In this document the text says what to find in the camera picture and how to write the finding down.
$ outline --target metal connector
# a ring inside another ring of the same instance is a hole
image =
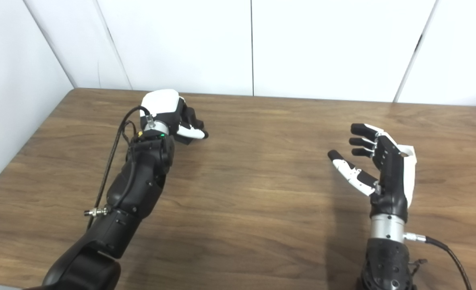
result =
[[[94,209],[89,209],[87,211],[84,211],[84,216],[93,216],[93,217],[98,217],[98,216],[105,216],[109,213],[109,210],[104,207],[103,209],[97,209],[96,207]]]
[[[154,118],[152,117],[151,114],[146,115],[145,119],[147,120],[147,124],[148,124],[149,128],[154,128],[155,127]]]
[[[417,235],[414,233],[404,233],[403,237],[404,239],[412,240],[413,242],[426,242],[426,236]]]

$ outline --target white wall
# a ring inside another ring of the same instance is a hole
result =
[[[402,103],[476,105],[476,0],[440,0]]]
[[[71,89],[25,4],[0,1],[0,172]]]
[[[100,0],[132,87],[252,95],[250,0]]]
[[[255,95],[393,101],[435,0],[252,0]]]
[[[132,89],[96,0],[25,0],[76,87]]]

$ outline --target wooden table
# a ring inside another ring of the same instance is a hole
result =
[[[144,94],[73,90],[2,172],[0,284],[40,285],[82,235],[116,127]],[[416,147],[407,230],[448,244],[476,289],[476,107],[183,95],[210,138],[177,144],[163,195],[120,260],[118,289],[352,289],[370,206],[326,153],[376,175],[368,158],[351,158],[353,122]],[[0,133],[10,142],[10,128]],[[445,252],[408,246],[429,259],[420,290],[464,289]]]

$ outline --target white robotic hand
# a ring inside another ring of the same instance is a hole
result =
[[[151,119],[140,112],[143,130],[153,129],[166,135],[173,135],[182,143],[193,139],[205,139],[208,134],[203,121],[195,116],[195,110],[186,105],[183,97],[172,89],[157,90],[143,97],[142,106],[150,111]]]
[[[415,164],[417,158],[413,146],[399,145],[384,130],[367,124],[352,124],[351,133],[363,138],[350,138],[354,156],[367,156],[380,170],[380,179],[345,160],[336,150],[328,153],[338,171],[352,186],[370,196],[375,213],[407,217],[407,208],[413,198]]]

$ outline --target robotic arm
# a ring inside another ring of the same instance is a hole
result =
[[[123,132],[130,123],[127,117],[135,110],[142,112],[142,131],[129,140]],[[43,286],[28,290],[114,290],[120,278],[115,259],[122,257],[141,221],[161,196],[174,159],[173,139],[185,144],[205,139],[208,134],[203,128],[193,108],[175,90],[148,93],[142,106],[131,110],[118,129],[108,168],[120,134],[129,147],[126,163],[107,191],[107,204],[98,209],[98,199],[94,209],[85,211],[91,218],[86,233],[52,265]]]
[[[413,147],[397,144],[387,132],[367,124],[352,124],[351,133],[361,136],[349,139],[351,145],[361,146],[352,149],[352,154],[371,158],[380,171],[380,178],[377,179],[356,168],[336,150],[328,153],[333,165],[347,181],[370,198],[370,238],[357,290],[417,289],[413,284],[413,275],[426,260],[410,263],[405,239],[434,244],[447,251],[470,290],[462,265],[445,244],[428,236],[404,232],[415,183],[417,158]],[[413,272],[409,269],[411,264],[416,266]]]

